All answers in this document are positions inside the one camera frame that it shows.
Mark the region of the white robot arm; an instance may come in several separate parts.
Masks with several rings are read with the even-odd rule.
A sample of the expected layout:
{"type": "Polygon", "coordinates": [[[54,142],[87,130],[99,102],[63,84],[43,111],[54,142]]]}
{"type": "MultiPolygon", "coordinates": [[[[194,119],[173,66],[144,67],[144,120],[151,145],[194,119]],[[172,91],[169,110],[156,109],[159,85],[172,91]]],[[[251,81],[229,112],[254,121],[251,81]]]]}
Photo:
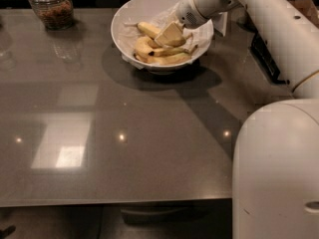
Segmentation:
{"type": "Polygon", "coordinates": [[[188,29],[241,4],[292,99],[243,124],[232,171],[233,239],[319,239],[319,30],[288,0],[181,0],[188,29]]]}

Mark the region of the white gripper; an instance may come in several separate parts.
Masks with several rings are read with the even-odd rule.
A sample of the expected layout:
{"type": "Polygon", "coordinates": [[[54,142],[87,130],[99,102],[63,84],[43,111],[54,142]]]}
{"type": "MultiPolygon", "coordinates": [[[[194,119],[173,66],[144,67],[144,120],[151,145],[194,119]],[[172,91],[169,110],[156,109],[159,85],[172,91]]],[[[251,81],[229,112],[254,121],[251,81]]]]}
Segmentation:
{"type": "MultiPolygon", "coordinates": [[[[222,12],[230,9],[232,0],[180,0],[175,17],[187,29],[196,29],[222,12]]],[[[183,27],[170,22],[155,37],[160,46],[177,47],[184,44],[183,27]]]]}

